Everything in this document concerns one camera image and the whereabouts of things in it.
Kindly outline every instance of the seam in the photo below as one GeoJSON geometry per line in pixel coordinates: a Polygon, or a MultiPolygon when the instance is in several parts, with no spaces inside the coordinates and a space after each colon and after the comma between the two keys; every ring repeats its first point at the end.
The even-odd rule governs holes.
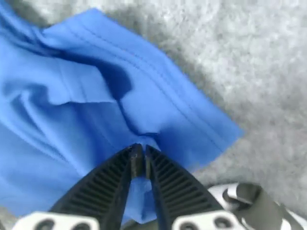
{"type": "MultiPolygon", "coordinates": [[[[112,46],[114,46],[114,47],[117,47],[118,49],[120,49],[120,50],[122,50],[122,51],[124,51],[124,52],[127,52],[128,54],[130,54],[130,55],[134,56],[135,58],[138,58],[139,60],[141,60],[141,61],[143,61],[144,63],[146,63],[149,67],[151,67],[152,70],[154,70],[154,71],[155,71],[155,72],[166,82],[166,84],[168,84],[168,85],[170,86],[169,81],[164,77],[164,75],[163,75],[160,71],[158,71],[158,70],[154,67],[154,65],[152,65],[149,61],[145,60],[143,57],[141,57],[141,56],[139,56],[139,55],[137,55],[137,54],[131,52],[131,51],[128,50],[128,49],[124,49],[124,48],[118,46],[117,44],[115,44],[115,43],[113,43],[113,42],[111,42],[111,41],[109,41],[109,40],[106,40],[106,39],[103,38],[102,36],[100,36],[100,35],[94,33],[94,32],[91,31],[91,30],[89,30],[89,29],[81,22],[81,20],[79,20],[79,25],[80,25],[83,29],[85,29],[86,31],[88,31],[89,33],[91,33],[92,35],[96,36],[97,38],[99,38],[99,39],[101,39],[101,40],[107,42],[108,44],[110,44],[110,45],[112,45],[112,46]]],[[[129,63],[132,64],[135,68],[141,70],[137,65],[133,64],[132,62],[130,62],[130,61],[128,61],[128,60],[126,60],[126,59],[124,59],[124,58],[122,58],[122,57],[119,57],[119,58],[122,59],[122,60],[125,60],[125,61],[129,62],[129,63]]],[[[141,71],[144,72],[147,76],[149,76],[150,79],[152,79],[152,77],[151,77],[149,74],[147,74],[144,70],[141,70],[141,71]]],[[[181,98],[182,101],[185,102],[185,104],[189,107],[190,110],[195,111],[195,110],[193,109],[193,106],[190,105],[190,103],[188,103],[188,102],[184,99],[184,97],[182,97],[182,94],[180,94],[180,93],[179,93],[176,89],[174,89],[174,88],[173,88],[173,90],[174,90],[174,92],[177,94],[177,96],[178,96],[179,98],[181,98]]],[[[182,115],[184,115],[183,112],[182,112],[174,103],[173,103],[173,105],[180,111],[180,113],[181,113],[182,115]]],[[[194,112],[194,114],[195,114],[200,120],[202,120],[203,122],[205,122],[212,130],[214,130],[214,128],[213,128],[205,119],[203,119],[202,117],[200,117],[199,114],[198,114],[197,112],[194,112]]]]}
{"type": "Polygon", "coordinates": [[[56,61],[57,65],[59,67],[59,78],[60,78],[61,82],[63,83],[64,87],[66,88],[66,90],[68,92],[68,96],[69,96],[70,101],[72,101],[71,91],[69,90],[69,87],[66,84],[66,81],[64,80],[64,76],[63,76],[61,65],[59,64],[59,61],[58,61],[58,59],[56,57],[54,57],[53,59],[56,61]]]}
{"type": "MultiPolygon", "coordinates": [[[[126,62],[128,62],[129,64],[131,64],[134,68],[136,68],[136,69],[138,69],[139,71],[141,71],[141,72],[143,72],[145,75],[147,75],[154,83],[155,83],[155,85],[159,88],[159,90],[166,96],[166,98],[169,98],[167,95],[166,95],[166,93],[164,92],[164,90],[162,90],[161,89],[161,87],[152,79],[152,77],[146,72],[146,71],[144,71],[144,70],[142,70],[142,69],[140,69],[137,65],[135,65],[133,62],[131,62],[131,61],[129,61],[129,60],[127,60],[127,59],[125,59],[125,58],[123,58],[123,57],[120,57],[120,56],[118,56],[118,55],[116,55],[116,54],[114,54],[114,53],[112,53],[112,52],[110,52],[110,51],[108,51],[108,50],[105,50],[105,49],[103,49],[102,47],[100,47],[100,46],[97,46],[96,44],[93,44],[93,43],[91,43],[90,41],[88,41],[88,40],[86,40],[86,39],[84,39],[84,38],[82,38],[81,36],[79,36],[76,32],[74,32],[74,31],[72,31],[71,30],[71,28],[69,28],[69,26],[66,26],[66,28],[68,29],[68,31],[69,32],[71,32],[75,37],[77,37],[78,39],[80,39],[81,41],[83,41],[83,42],[85,42],[85,43],[87,43],[87,44],[89,44],[90,46],[94,46],[94,47],[97,47],[97,48],[99,48],[99,49],[102,49],[102,50],[104,50],[105,52],[108,52],[109,54],[111,54],[111,55],[113,55],[113,56],[115,56],[115,57],[117,57],[117,58],[119,58],[119,59],[121,59],[121,60],[124,60],[124,61],[126,61],[126,62]]],[[[97,36],[96,34],[94,34],[93,32],[91,32],[91,31],[89,31],[90,33],[92,33],[93,35],[95,35],[96,37],[98,37],[98,38],[100,38],[99,36],[97,36]]],[[[117,47],[117,48],[119,48],[119,49],[121,49],[121,50],[123,50],[123,51],[126,51],[126,50],[124,50],[124,49],[122,49],[122,48],[120,48],[120,47],[118,47],[118,46],[116,46],[115,44],[113,44],[113,43],[110,43],[109,41],[107,41],[107,40],[105,40],[104,38],[101,38],[102,40],[104,40],[104,41],[106,41],[107,43],[109,43],[109,44],[111,44],[111,45],[113,45],[113,46],[115,46],[115,47],[117,47]]],[[[155,70],[155,72],[157,72],[157,74],[159,75],[159,76],[161,76],[162,77],[162,79],[164,79],[165,80],[165,78],[162,76],[162,74],[161,73],[159,73],[155,68],[154,68],[154,70],[155,70]]],[[[177,107],[177,105],[172,101],[172,100],[170,100],[170,102],[173,104],[173,106],[175,107],[175,108],[177,108],[177,110],[191,123],[191,124],[193,124],[195,127],[196,127],[196,129],[197,130],[199,130],[201,133],[204,133],[206,136],[207,136],[207,138],[208,138],[208,140],[210,140],[216,147],[217,147],[217,149],[219,150],[219,151],[223,151],[222,150],[222,147],[221,146],[219,146],[204,130],[202,130],[202,129],[200,129],[194,122],[192,122],[190,119],[188,119],[188,117],[177,107]]]]}

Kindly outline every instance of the carpet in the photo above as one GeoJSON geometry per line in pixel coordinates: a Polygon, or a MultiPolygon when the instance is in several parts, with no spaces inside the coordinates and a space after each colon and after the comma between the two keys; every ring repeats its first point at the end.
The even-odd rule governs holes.
{"type": "MultiPolygon", "coordinates": [[[[307,217],[307,1],[8,3],[39,26],[97,7],[156,44],[246,132],[196,177],[204,185],[259,183],[307,217]]],[[[2,209],[0,219],[8,229],[14,220],[2,209]]]]}

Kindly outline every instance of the blue t-shirt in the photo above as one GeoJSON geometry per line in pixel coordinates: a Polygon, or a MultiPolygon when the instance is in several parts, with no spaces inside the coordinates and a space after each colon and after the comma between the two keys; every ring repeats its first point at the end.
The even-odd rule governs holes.
{"type": "MultiPolygon", "coordinates": [[[[0,0],[0,205],[48,210],[117,151],[149,144],[189,170],[242,131],[160,50],[92,9],[39,29],[0,0]]],[[[132,181],[124,221],[155,218],[132,181]]]]}

